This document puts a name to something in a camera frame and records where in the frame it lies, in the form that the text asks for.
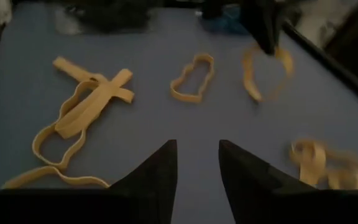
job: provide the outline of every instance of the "blue table surface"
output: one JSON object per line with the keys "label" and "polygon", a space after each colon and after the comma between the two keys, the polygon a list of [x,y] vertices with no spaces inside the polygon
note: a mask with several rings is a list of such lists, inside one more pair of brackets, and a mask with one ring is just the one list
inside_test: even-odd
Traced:
{"label": "blue table surface", "polygon": [[[58,72],[59,55],[91,72],[112,78],[133,71],[127,88],[133,104],[114,100],[89,127],[87,140],[70,162],[68,176],[94,175],[106,182],[123,178],[166,140],[178,140],[178,185],[173,223],[234,223],[221,181],[218,141],[228,139],[271,165],[298,175],[288,143],[299,137],[326,141],[358,154],[358,96],[299,45],[282,35],[293,56],[295,76],[276,100],[256,106],[242,86],[241,57],[251,37],[212,35],[194,11],[161,9],[145,34],[61,35],[46,4],[18,5],[0,44],[0,186],[27,170],[44,166],[31,151],[34,136],[56,120],[77,82]],[[215,59],[215,77],[195,105],[175,100],[169,83],[197,52]],[[182,90],[195,92],[201,67]],[[284,77],[279,62],[255,58],[262,93]],[[50,137],[43,153],[59,161],[76,139]],[[26,187],[71,187],[48,176]]]}

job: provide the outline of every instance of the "rubber band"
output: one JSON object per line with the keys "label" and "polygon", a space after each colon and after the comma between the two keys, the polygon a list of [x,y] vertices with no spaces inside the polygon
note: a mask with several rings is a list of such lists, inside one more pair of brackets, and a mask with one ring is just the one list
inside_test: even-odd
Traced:
{"label": "rubber band", "polygon": [[[190,72],[194,70],[196,65],[200,62],[208,62],[209,63],[209,71],[205,76],[203,84],[198,88],[197,95],[189,95],[177,92],[175,89],[180,86],[185,80],[186,77],[189,75]],[[214,58],[209,54],[198,54],[194,56],[193,63],[186,65],[183,68],[183,71],[179,78],[171,81],[170,89],[171,95],[176,98],[177,100],[190,102],[190,103],[200,103],[203,100],[203,94],[208,86],[208,83],[211,81],[214,75]]]}
{"label": "rubber band", "polygon": [[[338,153],[322,142],[301,139],[291,145],[290,158],[300,166],[302,182],[315,185],[327,177],[332,189],[358,189],[358,158],[353,154]],[[346,167],[327,169],[326,159],[342,162]]]}
{"label": "rubber band", "polygon": [[[252,56],[256,52],[260,51],[260,47],[258,45],[255,45],[244,53],[244,58],[242,60],[242,65],[244,69],[244,88],[248,91],[248,94],[255,101],[258,102],[263,101],[264,98],[262,97],[262,94],[260,94],[260,91],[258,90],[254,82],[254,68],[252,66]],[[267,98],[275,98],[278,93],[283,90],[287,80],[293,76],[293,61],[290,53],[288,53],[286,50],[281,49],[280,47],[277,47],[275,50],[275,58],[279,59],[283,63],[287,75],[286,78],[279,83],[276,89],[274,89],[274,91],[271,92]]]}
{"label": "rubber band", "polygon": [[56,167],[53,166],[44,166],[39,167],[36,169],[32,169],[27,171],[9,181],[7,181],[3,186],[2,189],[15,189],[20,187],[21,185],[28,184],[33,180],[36,180],[40,177],[49,174],[56,174],[58,175],[64,182],[71,184],[71,185],[86,185],[86,184],[96,184],[100,185],[104,188],[109,188],[110,185],[107,184],[105,181],[96,178],[96,177],[67,177],[63,175]]}
{"label": "rubber band", "polygon": [[[132,78],[132,72],[128,69],[122,69],[109,81],[102,74],[87,72],[62,57],[58,57],[53,64],[80,83],[75,88],[74,94],[60,107],[58,119],[51,125],[43,128],[33,140],[32,151],[34,155],[49,166],[36,168],[21,174],[6,182],[3,188],[20,187],[22,184],[47,174],[57,174],[63,181],[73,185],[98,184],[103,187],[109,187],[107,183],[99,178],[67,177],[60,170],[67,168],[71,157],[84,145],[86,129],[99,117],[100,112],[111,98],[118,97],[127,103],[132,102],[134,93],[121,88],[123,84]],[[92,93],[77,104],[79,96],[87,89],[93,90]],[[67,149],[60,162],[51,162],[40,153],[41,144],[54,132],[57,132],[64,139],[81,133],[80,138]]]}

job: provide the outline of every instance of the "looped rubber band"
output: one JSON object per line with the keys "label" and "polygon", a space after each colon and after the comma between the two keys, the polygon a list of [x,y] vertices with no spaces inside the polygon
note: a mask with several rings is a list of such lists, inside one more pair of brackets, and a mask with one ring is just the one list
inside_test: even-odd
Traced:
{"label": "looped rubber band", "polygon": [[21,185],[28,184],[33,180],[36,180],[40,177],[49,174],[56,174],[58,175],[64,182],[71,184],[71,185],[86,185],[86,184],[96,184],[100,185],[104,188],[109,188],[110,185],[107,184],[105,181],[96,178],[96,177],[67,177],[63,175],[56,167],[53,166],[44,166],[39,167],[36,169],[32,169],[27,171],[11,180],[6,182],[2,188],[3,189],[15,189],[20,187]]}
{"label": "looped rubber band", "polygon": [[[358,189],[358,158],[355,155],[334,152],[322,142],[301,139],[292,144],[290,158],[300,166],[302,182],[315,185],[319,179],[327,177],[332,189]],[[337,160],[347,167],[327,170],[326,159]]]}
{"label": "looped rubber band", "polygon": [[[262,97],[262,94],[260,94],[260,91],[256,87],[256,84],[254,82],[254,68],[252,66],[252,56],[256,52],[260,52],[261,49],[258,45],[255,45],[248,51],[244,53],[244,58],[242,60],[242,66],[244,69],[244,79],[243,79],[243,85],[244,88],[248,91],[248,94],[258,102],[261,102],[264,100]],[[274,89],[271,94],[268,95],[268,98],[275,98],[278,93],[283,90],[287,80],[293,76],[293,61],[292,57],[289,52],[286,50],[281,49],[280,47],[277,47],[275,50],[275,58],[279,59],[283,65],[284,69],[286,71],[286,78],[283,79],[276,89]]]}
{"label": "looped rubber band", "polygon": [[[189,95],[183,94],[176,91],[176,88],[180,86],[185,80],[186,77],[189,75],[190,72],[194,70],[197,63],[200,62],[208,62],[209,63],[209,71],[205,76],[203,84],[198,88],[197,95]],[[208,86],[208,83],[211,81],[214,75],[214,58],[209,54],[198,54],[194,56],[193,63],[186,65],[183,68],[183,71],[179,78],[172,80],[170,84],[171,95],[176,98],[177,100],[189,102],[189,103],[200,103],[203,100],[203,94]]]}
{"label": "looped rubber band", "polygon": [[[98,184],[103,187],[109,187],[107,183],[96,177],[67,177],[60,170],[67,168],[71,157],[84,145],[86,129],[99,117],[100,112],[112,97],[116,96],[127,103],[132,102],[134,93],[121,88],[123,84],[132,78],[132,72],[128,69],[122,69],[109,81],[102,74],[87,72],[62,57],[58,57],[53,64],[80,83],[75,88],[74,94],[60,107],[58,119],[51,125],[43,128],[33,140],[32,151],[34,155],[49,166],[30,170],[6,182],[4,187],[19,187],[47,174],[57,174],[69,184]],[[87,89],[93,90],[92,93],[85,100],[77,104],[79,96]],[[40,153],[41,144],[54,132],[57,132],[64,139],[81,133],[80,138],[68,148],[60,162],[51,162]]]}
{"label": "looped rubber band", "polygon": [[326,155],[323,148],[315,142],[308,142],[305,147],[298,149],[293,144],[290,158],[300,166],[300,180],[309,185],[316,185],[325,173]]}

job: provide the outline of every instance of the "table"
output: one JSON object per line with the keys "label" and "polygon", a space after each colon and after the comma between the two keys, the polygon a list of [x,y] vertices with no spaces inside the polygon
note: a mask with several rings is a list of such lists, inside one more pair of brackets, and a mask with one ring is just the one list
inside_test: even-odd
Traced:
{"label": "table", "polygon": [[[287,36],[295,77],[276,100],[256,106],[242,86],[241,57],[250,37],[211,35],[189,9],[161,9],[146,34],[66,36],[55,31],[42,3],[18,5],[0,44],[0,186],[44,166],[31,151],[33,137],[58,116],[77,82],[52,66],[59,55],[111,78],[133,71],[126,87],[133,104],[110,103],[89,127],[87,142],[71,160],[68,176],[94,175],[109,183],[134,170],[166,140],[178,140],[178,185],[172,223],[234,223],[221,181],[218,142],[228,139],[296,177],[286,147],[314,137],[358,153],[358,96]],[[199,105],[175,100],[169,83],[197,52],[215,58],[216,74]],[[266,93],[284,76],[279,62],[260,54],[256,82]],[[189,79],[196,91],[205,70]],[[54,136],[44,154],[61,158],[76,139]],[[44,177],[27,187],[70,187]]]}

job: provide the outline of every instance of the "blue object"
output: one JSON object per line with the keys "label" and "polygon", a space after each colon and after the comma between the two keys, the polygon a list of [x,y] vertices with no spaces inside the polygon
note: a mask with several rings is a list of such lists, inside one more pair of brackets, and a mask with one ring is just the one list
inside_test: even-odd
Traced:
{"label": "blue object", "polygon": [[225,6],[223,14],[215,19],[200,19],[205,30],[227,34],[249,35],[248,30],[239,22],[240,6]]}

